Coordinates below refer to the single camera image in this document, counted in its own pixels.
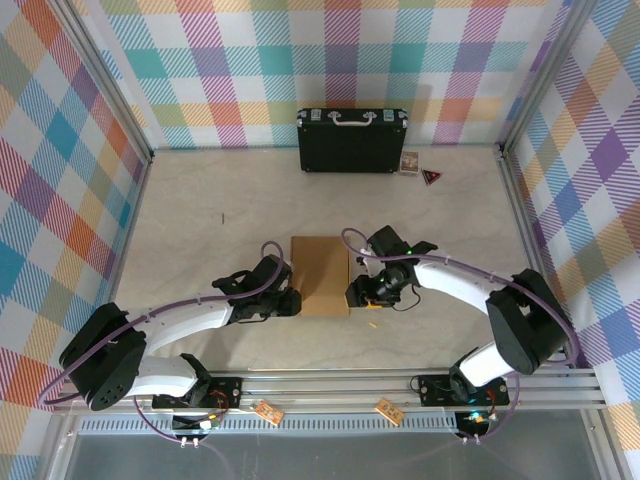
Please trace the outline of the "brown cardboard box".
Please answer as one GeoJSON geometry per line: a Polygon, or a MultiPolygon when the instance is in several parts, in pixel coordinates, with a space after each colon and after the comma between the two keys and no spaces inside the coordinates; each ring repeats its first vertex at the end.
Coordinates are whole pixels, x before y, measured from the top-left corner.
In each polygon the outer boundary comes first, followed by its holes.
{"type": "Polygon", "coordinates": [[[293,287],[301,295],[300,316],[349,316],[345,294],[350,284],[350,257],[340,237],[293,236],[291,263],[293,287]]]}

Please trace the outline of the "orange printed tag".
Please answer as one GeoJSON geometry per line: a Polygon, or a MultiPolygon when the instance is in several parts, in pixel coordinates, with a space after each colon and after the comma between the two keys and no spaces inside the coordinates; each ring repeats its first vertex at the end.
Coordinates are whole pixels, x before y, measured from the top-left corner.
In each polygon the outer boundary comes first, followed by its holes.
{"type": "Polygon", "coordinates": [[[275,427],[278,427],[284,418],[284,413],[281,410],[265,401],[260,401],[257,404],[254,413],[275,427]]]}
{"type": "Polygon", "coordinates": [[[378,401],[375,411],[395,426],[400,426],[404,420],[404,413],[386,398],[381,398],[378,401]]]}

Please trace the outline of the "left black connector board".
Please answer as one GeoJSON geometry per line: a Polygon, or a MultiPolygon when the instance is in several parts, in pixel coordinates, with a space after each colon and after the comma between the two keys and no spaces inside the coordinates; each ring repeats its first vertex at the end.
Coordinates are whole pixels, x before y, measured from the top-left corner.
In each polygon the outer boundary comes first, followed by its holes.
{"type": "Polygon", "coordinates": [[[208,413],[199,417],[185,417],[174,415],[171,428],[174,431],[208,432],[218,428],[224,420],[224,413],[208,413]]]}

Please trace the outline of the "black connector board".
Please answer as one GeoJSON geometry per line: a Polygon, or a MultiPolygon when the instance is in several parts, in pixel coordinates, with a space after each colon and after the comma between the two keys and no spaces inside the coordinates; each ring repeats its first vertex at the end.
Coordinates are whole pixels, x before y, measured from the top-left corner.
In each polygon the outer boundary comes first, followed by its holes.
{"type": "Polygon", "coordinates": [[[224,420],[224,413],[208,413],[199,417],[185,417],[174,415],[171,428],[174,431],[208,432],[218,428],[224,420]]]}
{"type": "Polygon", "coordinates": [[[462,438],[484,436],[492,425],[489,411],[468,411],[455,414],[457,435],[462,438]]]}

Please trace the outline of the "right black connector board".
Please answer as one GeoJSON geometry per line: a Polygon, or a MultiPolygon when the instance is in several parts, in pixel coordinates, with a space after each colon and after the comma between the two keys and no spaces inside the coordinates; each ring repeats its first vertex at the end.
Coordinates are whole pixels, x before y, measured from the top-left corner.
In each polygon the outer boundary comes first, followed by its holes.
{"type": "Polygon", "coordinates": [[[457,435],[462,438],[484,436],[492,425],[489,411],[468,411],[455,414],[457,435]]]}

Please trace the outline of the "aluminium frame rail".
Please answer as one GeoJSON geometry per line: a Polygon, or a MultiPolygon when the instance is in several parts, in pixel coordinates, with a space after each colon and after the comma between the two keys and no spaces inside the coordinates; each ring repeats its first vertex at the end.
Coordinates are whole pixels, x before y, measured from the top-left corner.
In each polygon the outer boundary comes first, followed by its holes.
{"type": "MultiPolygon", "coordinates": [[[[409,387],[415,375],[446,374],[443,370],[266,370],[213,372],[212,377],[241,377],[241,400],[235,412],[249,412],[260,401],[293,413],[368,413],[381,398],[405,412],[420,409],[448,411],[506,411],[510,407],[529,410],[600,409],[604,395],[590,369],[544,367],[531,376],[508,376],[505,380],[510,403],[507,406],[422,407],[409,387]]],[[[45,394],[45,405],[69,405],[85,400],[70,380],[62,380],[45,394]]]]}

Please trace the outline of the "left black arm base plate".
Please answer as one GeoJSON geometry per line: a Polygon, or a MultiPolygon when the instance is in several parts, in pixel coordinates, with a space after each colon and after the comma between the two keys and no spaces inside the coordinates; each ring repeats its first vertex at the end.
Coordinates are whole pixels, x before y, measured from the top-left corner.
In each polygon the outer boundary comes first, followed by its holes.
{"type": "Polygon", "coordinates": [[[156,395],[153,409],[237,409],[241,400],[241,377],[211,377],[197,380],[182,397],[156,395]]]}

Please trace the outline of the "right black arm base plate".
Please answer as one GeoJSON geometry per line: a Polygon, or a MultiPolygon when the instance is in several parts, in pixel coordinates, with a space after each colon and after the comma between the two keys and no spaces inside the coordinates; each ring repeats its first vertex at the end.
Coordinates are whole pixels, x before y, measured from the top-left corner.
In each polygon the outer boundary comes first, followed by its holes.
{"type": "Polygon", "coordinates": [[[449,376],[445,374],[415,375],[409,381],[410,389],[420,398],[422,407],[439,406],[473,406],[492,407],[507,406],[510,397],[504,379],[497,378],[483,387],[477,387],[474,393],[462,397],[450,385],[449,376]]]}

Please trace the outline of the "right aluminium side rail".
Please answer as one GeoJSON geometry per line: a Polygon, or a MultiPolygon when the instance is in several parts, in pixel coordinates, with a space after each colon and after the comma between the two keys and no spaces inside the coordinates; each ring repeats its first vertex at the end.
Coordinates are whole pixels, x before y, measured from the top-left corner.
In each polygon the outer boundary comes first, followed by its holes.
{"type": "MultiPolygon", "coordinates": [[[[527,265],[529,269],[538,272],[543,281],[545,269],[542,264],[542,257],[539,249],[536,245],[533,228],[529,223],[529,218],[525,209],[523,197],[518,190],[517,181],[511,164],[502,151],[500,144],[494,146],[494,156],[497,162],[497,168],[500,173],[501,180],[503,182],[506,196],[509,201],[511,210],[513,212],[515,223],[519,232],[521,244],[523,246],[527,265]]],[[[561,347],[550,357],[547,361],[549,366],[567,366],[573,368],[576,366],[576,359],[579,356],[579,344],[577,343],[577,337],[571,323],[567,320],[565,312],[561,306],[557,314],[550,315],[537,301],[540,299],[549,308],[553,308],[557,303],[554,295],[550,296],[550,300],[547,301],[543,298],[541,293],[537,293],[531,290],[530,293],[534,295],[534,298],[527,296],[525,293],[521,293],[526,299],[526,305],[532,307],[535,311],[540,310],[545,318],[548,318],[551,322],[553,332],[559,330],[563,335],[564,343],[561,347]]]]}

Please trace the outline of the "right aluminium frame post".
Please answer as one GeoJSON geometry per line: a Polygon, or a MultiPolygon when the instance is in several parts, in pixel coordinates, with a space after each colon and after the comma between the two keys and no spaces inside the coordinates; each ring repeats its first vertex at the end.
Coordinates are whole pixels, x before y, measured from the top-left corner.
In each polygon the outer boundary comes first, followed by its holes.
{"type": "Polygon", "coordinates": [[[550,1],[552,11],[544,14],[541,26],[534,31],[534,56],[526,61],[528,70],[497,137],[496,148],[502,158],[508,158],[524,135],[598,1],[550,1]]]}

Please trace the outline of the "aluminium frame post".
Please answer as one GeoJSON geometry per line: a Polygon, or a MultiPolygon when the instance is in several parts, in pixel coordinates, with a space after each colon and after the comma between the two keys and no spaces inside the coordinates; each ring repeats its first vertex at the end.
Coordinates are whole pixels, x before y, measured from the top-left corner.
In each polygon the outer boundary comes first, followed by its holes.
{"type": "Polygon", "coordinates": [[[153,148],[137,122],[134,112],[126,102],[125,96],[117,85],[116,79],[108,68],[72,0],[46,1],[59,20],[63,30],[69,36],[72,45],[78,51],[98,90],[104,95],[107,103],[112,108],[114,116],[120,122],[129,139],[133,141],[137,152],[143,156],[147,164],[152,163],[154,158],[153,148]]]}
{"type": "Polygon", "coordinates": [[[598,1],[550,1],[552,11],[544,14],[541,26],[534,31],[534,56],[526,61],[528,70],[497,137],[496,148],[502,158],[508,158],[524,135],[598,1]]]}

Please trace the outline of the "left aluminium frame post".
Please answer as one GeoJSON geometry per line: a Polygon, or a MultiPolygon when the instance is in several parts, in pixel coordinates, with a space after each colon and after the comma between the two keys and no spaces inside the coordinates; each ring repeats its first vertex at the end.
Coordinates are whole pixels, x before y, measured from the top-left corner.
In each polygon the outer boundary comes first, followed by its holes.
{"type": "Polygon", "coordinates": [[[107,103],[112,108],[114,116],[120,122],[129,139],[133,141],[137,152],[143,156],[147,164],[152,163],[154,158],[153,148],[137,122],[134,112],[126,102],[125,96],[117,85],[116,79],[108,68],[72,0],[46,1],[59,20],[63,30],[69,36],[72,45],[78,51],[98,90],[104,95],[107,103]]]}

